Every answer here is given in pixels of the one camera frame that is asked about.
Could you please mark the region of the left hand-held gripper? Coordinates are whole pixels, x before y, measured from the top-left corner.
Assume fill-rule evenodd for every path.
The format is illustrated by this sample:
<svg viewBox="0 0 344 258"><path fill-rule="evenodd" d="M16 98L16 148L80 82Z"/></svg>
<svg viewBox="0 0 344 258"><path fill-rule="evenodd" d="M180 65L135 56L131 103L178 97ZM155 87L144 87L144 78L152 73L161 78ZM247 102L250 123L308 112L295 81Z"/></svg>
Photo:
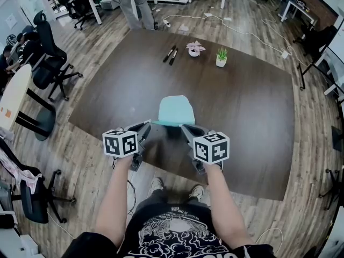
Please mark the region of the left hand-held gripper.
<svg viewBox="0 0 344 258"><path fill-rule="evenodd" d="M137 171L143 161L144 143L151 131L151 120L109 130L102 134L104 153L115 158L133 155L131 170Z"/></svg>

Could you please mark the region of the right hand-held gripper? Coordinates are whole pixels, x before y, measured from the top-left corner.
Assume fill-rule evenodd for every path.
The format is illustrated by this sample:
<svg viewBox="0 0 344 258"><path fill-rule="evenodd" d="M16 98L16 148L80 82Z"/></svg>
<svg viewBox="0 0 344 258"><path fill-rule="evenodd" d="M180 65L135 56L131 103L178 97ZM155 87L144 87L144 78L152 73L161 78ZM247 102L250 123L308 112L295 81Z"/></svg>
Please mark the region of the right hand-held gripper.
<svg viewBox="0 0 344 258"><path fill-rule="evenodd" d="M200 175L206 173L204 165L217 164L221 171L230 157L230 139L222 132L208 133L199 125L182 124L181 131L191 147L191 161Z"/></svg>

